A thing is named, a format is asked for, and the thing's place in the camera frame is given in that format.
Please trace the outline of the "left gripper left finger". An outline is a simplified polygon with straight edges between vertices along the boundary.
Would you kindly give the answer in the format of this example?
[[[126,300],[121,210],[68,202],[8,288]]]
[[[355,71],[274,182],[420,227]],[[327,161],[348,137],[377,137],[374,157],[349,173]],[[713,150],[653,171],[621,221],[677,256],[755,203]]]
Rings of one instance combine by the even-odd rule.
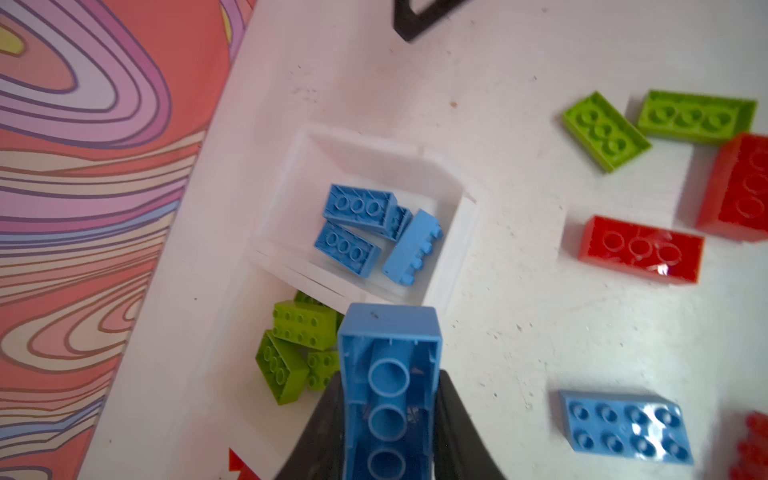
[[[340,480],[344,430],[344,392],[336,372],[275,480]]]

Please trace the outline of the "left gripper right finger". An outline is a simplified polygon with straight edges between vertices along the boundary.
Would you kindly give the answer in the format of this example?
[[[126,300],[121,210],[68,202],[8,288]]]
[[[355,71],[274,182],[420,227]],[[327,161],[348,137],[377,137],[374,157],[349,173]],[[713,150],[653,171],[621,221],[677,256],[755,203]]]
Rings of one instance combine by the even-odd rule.
[[[505,480],[446,370],[436,394],[433,460],[437,480]]]

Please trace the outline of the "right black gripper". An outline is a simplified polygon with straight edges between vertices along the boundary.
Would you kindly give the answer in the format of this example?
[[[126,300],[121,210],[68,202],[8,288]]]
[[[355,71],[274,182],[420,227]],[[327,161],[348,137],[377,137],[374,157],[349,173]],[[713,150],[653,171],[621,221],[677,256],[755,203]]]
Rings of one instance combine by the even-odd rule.
[[[411,43],[446,18],[467,0],[434,0],[420,12],[411,7],[410,0],[393,1],[393,29],[406,42]]]

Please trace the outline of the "small green lego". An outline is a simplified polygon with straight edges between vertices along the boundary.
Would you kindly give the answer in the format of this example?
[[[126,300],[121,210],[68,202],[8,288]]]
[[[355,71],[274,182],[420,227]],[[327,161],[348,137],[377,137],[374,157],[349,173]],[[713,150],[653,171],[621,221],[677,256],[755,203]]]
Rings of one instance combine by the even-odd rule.
[[[307,387],[310,390],[323,391],[340,370],[339,353],[335,350],[310,352],[307,355],[307,364]]]

